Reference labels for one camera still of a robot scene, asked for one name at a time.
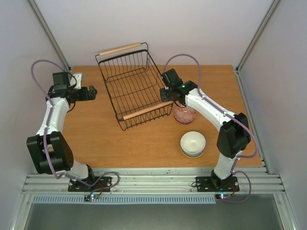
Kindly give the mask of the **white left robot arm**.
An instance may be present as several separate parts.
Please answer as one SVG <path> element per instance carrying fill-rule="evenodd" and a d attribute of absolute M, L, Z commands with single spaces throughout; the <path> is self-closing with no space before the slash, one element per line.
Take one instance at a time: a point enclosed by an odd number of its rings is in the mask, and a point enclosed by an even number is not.
<path fill-rule="evenodd" d="M 63 176 L 71 180 L 80 180 L 80 186 L 91 191 L 96 187 L 97 179 L 91 175 L 90 166 L 74 159 L 71 148 L 62 131 L 70 105 L 96 98 L 94 86 L 72 88 L 67 85 L 53 85 L 46 97 L 46 113 L 40 129 L 35 136 L 28 137 L 27 148 L 39 174 Z"/>

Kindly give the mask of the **red patterned bowl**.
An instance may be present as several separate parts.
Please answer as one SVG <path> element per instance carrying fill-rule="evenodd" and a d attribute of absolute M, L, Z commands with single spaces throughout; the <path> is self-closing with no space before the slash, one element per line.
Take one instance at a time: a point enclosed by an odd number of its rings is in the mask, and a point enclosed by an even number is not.
<path fill-rule="evenodd" d="M 196 117 L 196 111 L 187 106 L 187 107 L 176 107 L 174 110 L 174 118 L 177 122 L 179 122 L 180 124 L 190 124 L 194 121 Z"/>

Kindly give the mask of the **white ceramic bowl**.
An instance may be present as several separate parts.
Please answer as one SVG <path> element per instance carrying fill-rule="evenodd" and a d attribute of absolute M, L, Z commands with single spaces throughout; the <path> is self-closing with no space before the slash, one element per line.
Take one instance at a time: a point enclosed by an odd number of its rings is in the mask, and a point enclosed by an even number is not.
<path fill-rule="evenodd" d="M 184 134 L 180 140 L 180 148 L 184 151 L 196 153 L 205 149 L 206 139 L 203 134 L 191 131 Z"/>

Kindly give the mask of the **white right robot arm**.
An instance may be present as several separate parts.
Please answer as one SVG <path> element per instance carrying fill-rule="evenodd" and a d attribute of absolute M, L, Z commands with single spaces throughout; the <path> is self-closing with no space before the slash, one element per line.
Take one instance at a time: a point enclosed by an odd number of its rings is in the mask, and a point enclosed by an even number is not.
<path fill-rule="evenodd" d="M 243 113 L 234 114 L 209 98 L 192 81 L 183 82 L 174 69 L 161 74 L 165 87 L 160 90 L 161 98 L 187 105 L 210 121 L 219 131 L 217 148 L 218 162 L 211 172 L 215 190 L 222 190 L 233 175 L 236 159 L 251 141 L 248 119 Z"/>

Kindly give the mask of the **black wire dish rack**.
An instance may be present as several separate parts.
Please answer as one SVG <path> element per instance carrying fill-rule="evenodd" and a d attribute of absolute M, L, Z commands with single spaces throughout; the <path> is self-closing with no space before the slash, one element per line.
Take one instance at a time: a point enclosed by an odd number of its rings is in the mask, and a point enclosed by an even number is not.
<path fill-rule="evenodd" d="M 123 131 L 170 115 L 174 103 L 161 99 L 165 85 L 146 42 L 103 51 L 95 60 Z"/>

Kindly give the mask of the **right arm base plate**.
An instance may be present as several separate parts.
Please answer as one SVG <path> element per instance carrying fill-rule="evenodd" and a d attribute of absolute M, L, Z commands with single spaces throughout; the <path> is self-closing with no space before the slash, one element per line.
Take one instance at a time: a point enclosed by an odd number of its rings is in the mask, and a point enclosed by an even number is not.
<path fill-rule="evenodd" d="M 239 192 L 237 177 L 230 175 L 225 180 L 212 178 L 210 176 L 198 176 L 191 183 L 191 187 L 198 192 Z"/>

